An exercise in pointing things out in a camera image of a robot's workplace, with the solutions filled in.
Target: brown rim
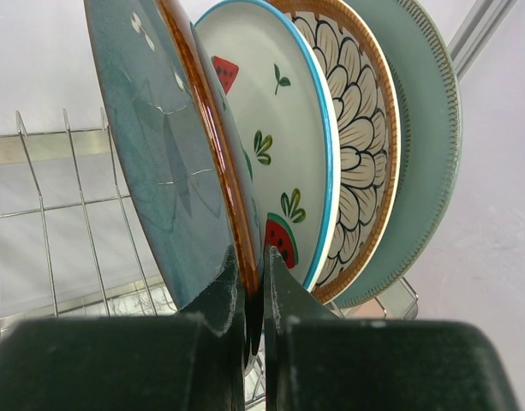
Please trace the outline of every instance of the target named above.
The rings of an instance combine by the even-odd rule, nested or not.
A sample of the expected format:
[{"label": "brown rim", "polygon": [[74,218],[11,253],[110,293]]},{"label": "brown rim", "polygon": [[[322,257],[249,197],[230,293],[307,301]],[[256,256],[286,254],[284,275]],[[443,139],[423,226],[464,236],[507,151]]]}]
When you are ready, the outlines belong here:
[{"label": "brown rim", "polygon": [[242,285],[248,296],[253,296],[259,288],[260,280],[253,238],[249,231],[247,208],[242,196],[234,160],[228,147],[224,126],[218,114],[206,73],[201,65],[199,52],[191,31],[192,26],[177,0],[157,0],[156,4],[178,50],[188,84],[192,89],[192,97],[211,147],[212,159],[217,169],[226,210],[230,218]]},{"label": "brown rim", "polygon": [[282,13],[311,12],[319,19],[321,15],[333,19],[340,29],[346,29],[359,41],[360,51],[365,52],[375,68],[377,85],[383,90],[385,96],[385,112],[388,129],[390,134],[390,167],[387,177],[388,183],[385,188],[382,203],[378,209],[378,216],[374,222],[367,241],[363,244],[359,254],[352,263],[342,269],[337,278],[328,284],[315,287],[312,294],[319,301],[326,303],[336,298],[361,274],[368,261],[373,256],[385,226],[388,223],[393,200],[398,182],[398,159],[399,159],[399,115],[397,112],[397,97],[391,72],[382,50],[379,48],[373,33],[369,30],[365,22],[361,19],[350,6],[340,0],[266,0],[278,8]]}]

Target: stacked plates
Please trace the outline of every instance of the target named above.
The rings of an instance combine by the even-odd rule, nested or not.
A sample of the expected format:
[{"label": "stacked plates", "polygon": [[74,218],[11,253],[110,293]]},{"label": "stacked plates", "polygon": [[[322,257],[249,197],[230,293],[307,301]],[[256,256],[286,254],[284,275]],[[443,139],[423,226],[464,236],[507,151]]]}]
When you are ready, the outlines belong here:
[{"label": "stacked plates", "polygon": [[454,70],[415,0],[86,0],[134,205],[178,306],[262,247],[321,302],[373,298],[444,215],[460,149]]}]

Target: red watermelon slice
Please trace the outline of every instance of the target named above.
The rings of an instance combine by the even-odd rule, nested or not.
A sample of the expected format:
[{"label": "red watermelon slice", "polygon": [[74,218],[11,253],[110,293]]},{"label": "red watermelon slice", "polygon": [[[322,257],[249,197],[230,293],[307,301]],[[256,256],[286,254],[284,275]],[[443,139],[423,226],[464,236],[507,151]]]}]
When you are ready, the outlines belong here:
[{"label": "red watermelon slice", "polygon": [[285,220],[272,212],[268,213],[265,223],[264,243],[277,247],[287,268],[293,268],[298,264],[298,249],[292,230]]},{"label": "red watermelon slice", "polygon": [[222,88],[224,89],[224,94],[228,94],[228,91],[231,89],[234,81],[236,81],[237,75],[239,73],[239,67],[237,67],[234,63],[217,56],[212,58],[212,65],[217,71],[217,76],[220,80]]}]

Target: blue-green plate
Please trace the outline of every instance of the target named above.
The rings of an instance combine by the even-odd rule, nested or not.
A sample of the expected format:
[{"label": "blue-green plate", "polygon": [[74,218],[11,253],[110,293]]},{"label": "blue-green plate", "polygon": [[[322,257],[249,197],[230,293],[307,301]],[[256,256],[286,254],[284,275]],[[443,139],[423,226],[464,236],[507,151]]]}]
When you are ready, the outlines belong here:
[{"label": "blue-green plate", "polygon": [[414,0],[345,0],[386,55],[402,127],[401,169],[390,222],[373,258],[335,302],[378,295],[420,256],[449,204],[460,160],[458,84],[446,45]]},{"label": "blue-green plate", "polygon": [[116,151],[174,302],[189,304],[230,253],[256,287],[262,242],[247,161],[191,23],[176,2],[164,2],[170,15],[154,0],[85,4]]}]

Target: dark green object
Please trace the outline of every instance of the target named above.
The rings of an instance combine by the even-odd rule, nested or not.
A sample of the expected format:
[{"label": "dark green object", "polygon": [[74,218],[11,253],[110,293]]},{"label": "dark green object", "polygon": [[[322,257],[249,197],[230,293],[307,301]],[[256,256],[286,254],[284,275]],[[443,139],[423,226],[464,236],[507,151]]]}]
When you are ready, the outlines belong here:
[{"label": "dark green object", "polygon": [[277,96],[277,90],[279,89],[279,87],[280,86],[281,87],[290,86],[290,80],[289,80],[289,77],[281,77],[279,67],[276,64],[273,65],[273,71],[274,71],[274,74],[276,75],[276,81],[277,81],[276,91],[275,91],[275,95]]},{"label": "dark green object", "polygon": [[243,410],[243,372],[265,327],[269,410],[516,411],[496,351],[458,323],[346,321],[265,251],[247,301],[225,270],[166,318],[22,323],[0,342],[0,411]]}]

